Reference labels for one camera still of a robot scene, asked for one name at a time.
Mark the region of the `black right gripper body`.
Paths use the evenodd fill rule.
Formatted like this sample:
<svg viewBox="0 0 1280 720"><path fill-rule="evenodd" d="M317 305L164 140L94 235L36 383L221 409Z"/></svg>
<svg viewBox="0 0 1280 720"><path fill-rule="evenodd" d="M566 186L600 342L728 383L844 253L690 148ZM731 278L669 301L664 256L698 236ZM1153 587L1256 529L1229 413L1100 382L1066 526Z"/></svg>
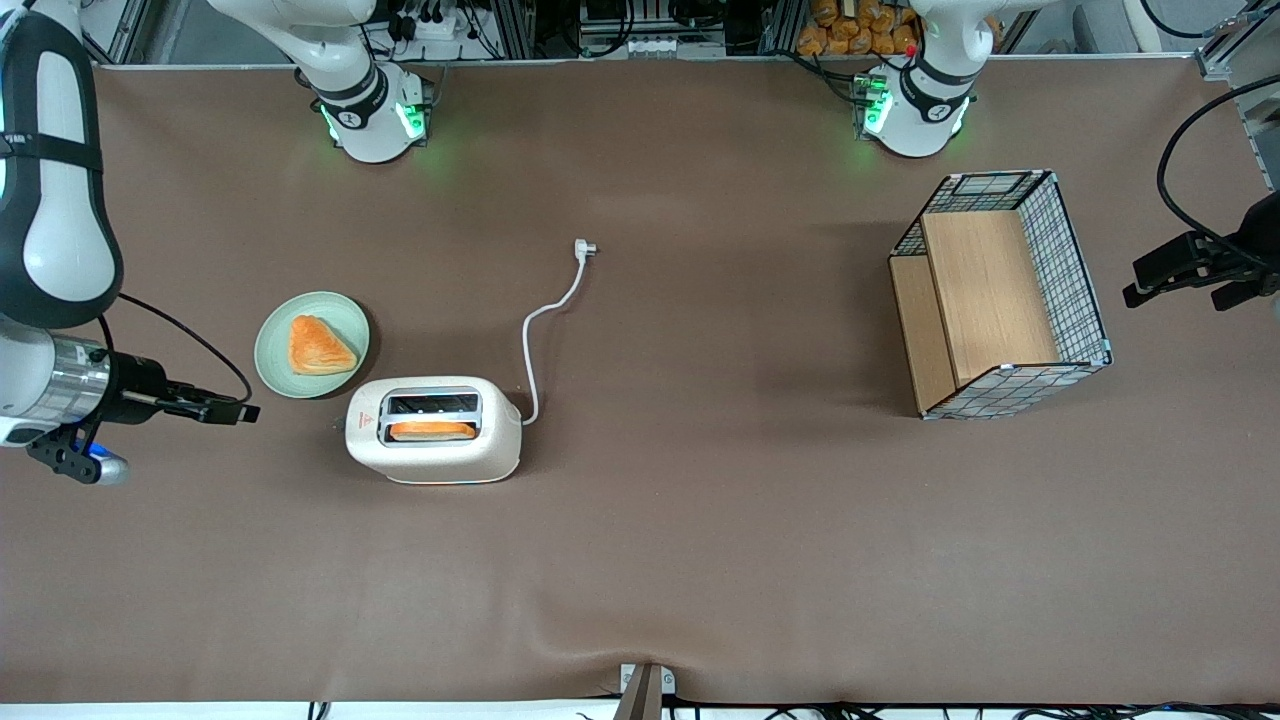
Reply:
<svg viewBox="0 0 1280 720"><path fill-rule="evenodd" d="M160 363L124 352L108 352L108 364L106 423L136 427L160 411L154 402L170 395Z"/></svg>

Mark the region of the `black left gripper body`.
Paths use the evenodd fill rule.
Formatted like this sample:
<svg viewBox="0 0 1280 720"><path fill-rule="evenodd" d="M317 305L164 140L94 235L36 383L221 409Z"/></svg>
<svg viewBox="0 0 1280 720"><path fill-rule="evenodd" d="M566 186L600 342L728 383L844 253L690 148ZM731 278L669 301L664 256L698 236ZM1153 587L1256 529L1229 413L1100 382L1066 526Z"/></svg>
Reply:
<svg viewBox="0 0 1280 720"><path fill-rule="evenodd" d="M1279 195L1271 192L1254 202L1238 228L1238 246L1260 260L1254 295L1268 297L1279 283Z"/></svg>

